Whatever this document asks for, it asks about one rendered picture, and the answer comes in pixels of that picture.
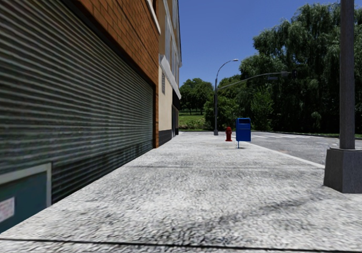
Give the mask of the pale concrete building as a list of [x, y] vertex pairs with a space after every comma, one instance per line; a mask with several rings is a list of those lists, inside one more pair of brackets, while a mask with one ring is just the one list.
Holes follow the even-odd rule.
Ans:
[[145, 0], [158, 29], [158, 145], [179, 134], [182, 66], [179, 0]]

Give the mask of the traffic light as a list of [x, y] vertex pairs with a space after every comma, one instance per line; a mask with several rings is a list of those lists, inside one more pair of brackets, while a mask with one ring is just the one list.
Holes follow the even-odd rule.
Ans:
[[[220, 72], [220, 70], [222, 69], [223, 66], [225, 66], [229, 62], [237, 62], [237, 61], [238, 61], [238, 59], [233, 59], [233, 60], [229, 60], [229, 61], [223, 63], [221, 65], [221, 67], [218, 69], [217, 74], [216, 74], [215, 86], [214, 86], [214, 131], [213, 131], [213, 135], [218, 135], [218, 128], [217, 128], [217, 116], [218, 116], [218, 85], [217, 85], [217, 82], [218, 82], [218, 74], [219, 74], [219, 72]], [[243, 79], [243, 80], [240, 80], [238, 82], [234, 82], [234, 83], [231, 83], [229, 85], [223, 86], [223, 87], [221, 87], [221, 89], [225, 89], [225, 88], [233, 86], [235, 84], [245, 82], [245, 81], [248, 81], [250, 79], [260, 77], [260, 76], [270, 76], [270, 75], [287, 76], [289, 74], [291, 74], [291, 76], [294, 79], [296, 79], [297, 78], [297, 69], [293, 69], [292, 71], [280, 71], [280, 72], [272, 72], [272, 73], [264, 73], [264, 74], [255, 75], [255, 76], [249, 77], [247, 79]]]

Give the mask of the blue letter box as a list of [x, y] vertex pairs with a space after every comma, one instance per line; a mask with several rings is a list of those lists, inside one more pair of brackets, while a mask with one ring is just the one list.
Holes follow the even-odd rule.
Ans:
[[240, 141], [251, 141], [251, 119], [237, 118], [236, 119], [236, 141], [239, 148]]

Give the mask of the red brick building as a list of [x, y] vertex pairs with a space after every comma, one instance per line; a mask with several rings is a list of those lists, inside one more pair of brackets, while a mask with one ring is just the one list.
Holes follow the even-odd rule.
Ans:
[[158, 0], [0, 0], [0, 233], [157, 146]]

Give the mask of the trees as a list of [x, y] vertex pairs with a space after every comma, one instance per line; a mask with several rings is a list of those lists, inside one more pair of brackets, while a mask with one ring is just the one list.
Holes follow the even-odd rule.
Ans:
[[[362, 6], [354, 11], [355, 132], [362, 134]], [[239, 73], [219, 82], [217, 128], [250, 118], [261, 131], [338, 133], [340, 6], [314, 3], [299, 7], [290, 19], [252, 39], [255, 53], [240, 62]], [[297, 78], [260, 76], [297, 69]], [[188, 79], [180, 89], [182, 108], [198, 110], [181, 119], [181, 129], [214, 128], [214, 90], [210, 82]]]

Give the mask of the grey pole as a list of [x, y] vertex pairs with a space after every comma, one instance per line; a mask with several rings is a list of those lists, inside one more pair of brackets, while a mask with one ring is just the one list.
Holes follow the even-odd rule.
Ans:
[[340, 0], [339, 147], [327, 150], [323, 185], [362, 194], [362, 150], [355, 148], [354, 0]]

